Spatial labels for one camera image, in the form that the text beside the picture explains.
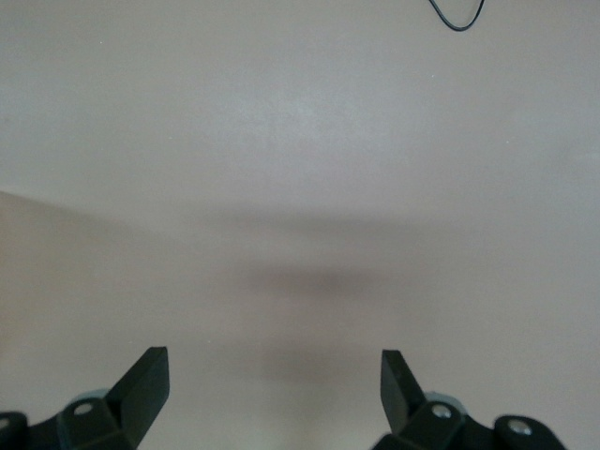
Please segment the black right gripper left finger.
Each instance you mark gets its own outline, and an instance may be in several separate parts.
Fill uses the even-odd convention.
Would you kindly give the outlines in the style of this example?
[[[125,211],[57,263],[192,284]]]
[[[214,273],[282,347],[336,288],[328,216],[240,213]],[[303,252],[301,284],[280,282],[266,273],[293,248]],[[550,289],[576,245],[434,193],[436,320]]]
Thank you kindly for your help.
[[[80,394],[31,425],[1,413],[3,449],[137,449],[169,397],[169,354],[151,347],[110,389]]]

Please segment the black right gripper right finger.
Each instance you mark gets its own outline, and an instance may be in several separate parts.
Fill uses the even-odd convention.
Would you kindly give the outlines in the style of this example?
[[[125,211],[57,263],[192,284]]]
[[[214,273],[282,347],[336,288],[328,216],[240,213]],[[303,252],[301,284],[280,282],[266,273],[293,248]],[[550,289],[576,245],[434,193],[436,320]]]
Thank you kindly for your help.
[[[454,397],[426,393],[398,350],[381,356],[380,397],[390,432],[376,449],[564,449],[545,424],[502,415],[492,427],[475,421]]]

